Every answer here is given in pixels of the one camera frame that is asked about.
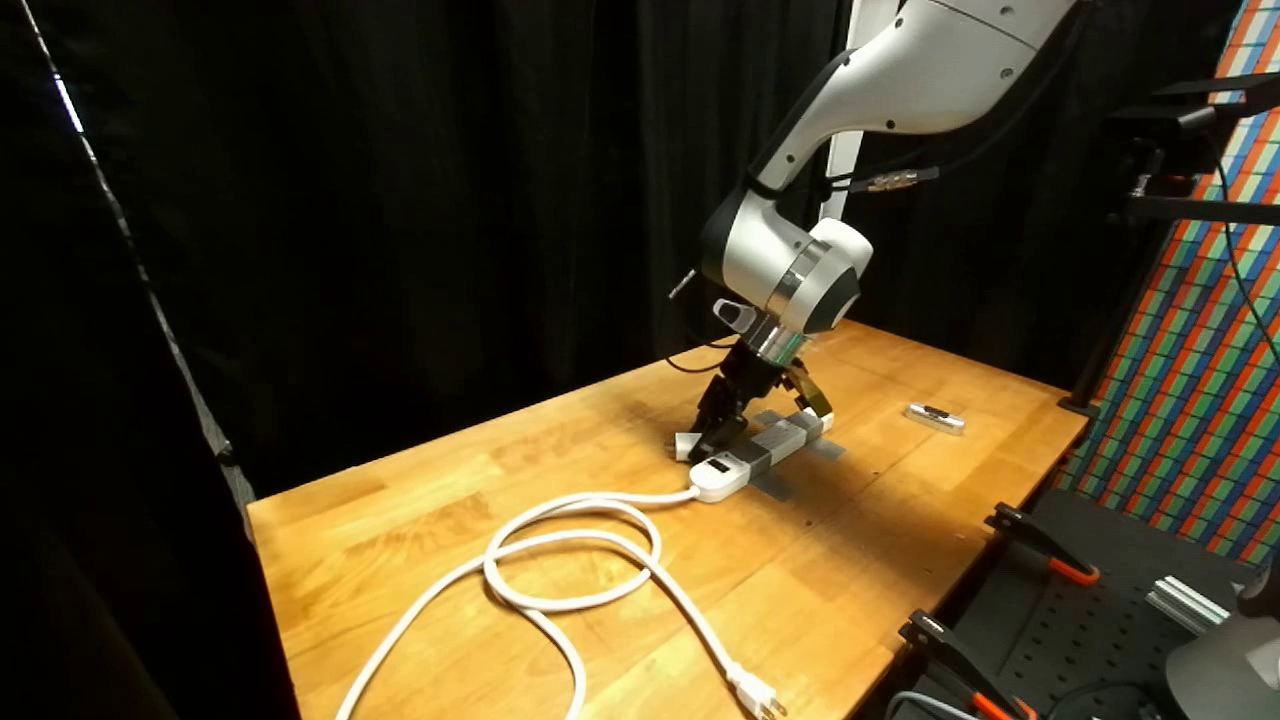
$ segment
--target white cable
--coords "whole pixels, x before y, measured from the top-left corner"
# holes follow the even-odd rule
[[[656,581],[675,600],[675,606],[686,614],[686,624],[701,630],[707,657],[720,663],[724,681],[733,685],[733,690],[746,706],[746,715],[774,720],[784,712],[774,690],[726,657],[726,648],[720,642],[720,635],[703,620],[703,610],[686,600],[686,593],[675,583],[675,575],[666,566],[661,566],[665,539],[638,506],[675,506],[686,499],[701,499],[701,489],[672,492],[672,494],[576,492],[576,494],[556,494],[547,503],[520,511],[486,539],[485,555],[451,566],[447,575],[440,575],[430,589],[424,589],[408,603],[408,610],[391,624],[391,630],[381,639],[381,648],[354,670],[335,720],[354,715],[360,696],[369,690],[371,674],[391,657],[391,648],[404,639],[404,630],[416,624],[416,614],[440,593],[447,593],[455,581],[464,581],[471,571],[481,571],[486,593],[494,600],[505,600],[507,606],[517,606],[528,624],[536,624],[565,657],[565,663],[571,670],[571,699],[565,712],[568,720],[576,720],[587,699],[587,670],[585,670],[585,657],[576,652],[576,642],[547,614],[615,603],[615,600],[631,597],[637,589],[642,589],[646,581]],[[646,539],[646,552],[638,543],[631,543],[626,534],[601,530],[601,529],[568,529],[568,530],[511,539],[517,530],[528,530],[533,523],[561,521],[561,515],[615,515],[615,521],[638,529],[638,534]],[[626,575],[623,583],[605,589],[605,593],[568,597],[568,600],[517,593],[500,571],[500,558],[533,555],[533,552],[561,552],[561,547],[605,547],[605,552],[631,558],[638,571]]]

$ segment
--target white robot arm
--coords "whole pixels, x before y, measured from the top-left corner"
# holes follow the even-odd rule
[[[839,50],[812,81],[784,132],[703,228],[701,276],[741,296],[716,301],[716,315],[741,331],[741,342],[703,393],[691,433],[675,436],[680,460],[759,454],[741,449],[741,413],[774,385],[793,385],[817,416],[829,413],[797,352],[805,331],[825,331],[851,307],[871,245],[839,219],[805,230],[774,212],[817,148],[851,128],[930,135],[986,117],[1072,2],[904,0],[885,32]]]

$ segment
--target black backdrop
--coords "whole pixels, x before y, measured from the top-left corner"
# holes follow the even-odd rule
[[[262,492],[686,342],[665,289],[845,22],[837,0],[31,6]],[[1196,0],[1091,6],[1113,19],[1030,128],[851,206],[879,245],[858,315],[1072,374],[1061,352],[1101,304],[1079,289],[1127,257],[1068,212],[1105,202],[1076,177],[1091,118],[1215,50]],[[14,2],[0,19],[8,696],[289,715],[261,571],[132,257]]]
[[[839,0],[37,0],[271,492],[680,347],[666,284]]]

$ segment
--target wooden table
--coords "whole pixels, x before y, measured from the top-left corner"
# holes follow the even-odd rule
[[[1061,389],[865,323],[812,336],[805,361],[837,403],[833,443],[784,462],[769,489],[651,515],[666,571],[737,660],[781,690],[793,720],[837,720],[885,670],[909,610],[935,606],[981,555],[992,503],[1019,503],[1082,416],[1054,407]],[[257,547],[304,715],[332,715],[421,589],[471,558],[517,511],[587,489],[682,489],[666,443],[703,385],[646,362],[257,499]],[[909,399],[959,413],[969,426],[909,420]],[[615,555],[571,552],[520,558],[511,575],[585,593],[626,571]],[[561,624],[587,660],[587,715],[741,715],[656,583]],[[421,614],[360,715],[561,715],[568,686],[561,652],[493,606],[471,575]]]

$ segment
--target cable connector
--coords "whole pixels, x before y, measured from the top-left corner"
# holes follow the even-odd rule
[[[825,436],[825,416],[817,413],[793,413],[793,416],[759,416],[757,436],[741,436],[716,454],[703,454],[686,469],[686,482],[697,489],[697,499],[724,499],[741,492],[744,482],[769,474],[774,462],[797,454],[800,449],[817,443]]]
[[[759,674],[737,669],[726,674],[726,685],[753,720],[784,720],[788,715],[788,702],[781,702],[774,690]]]

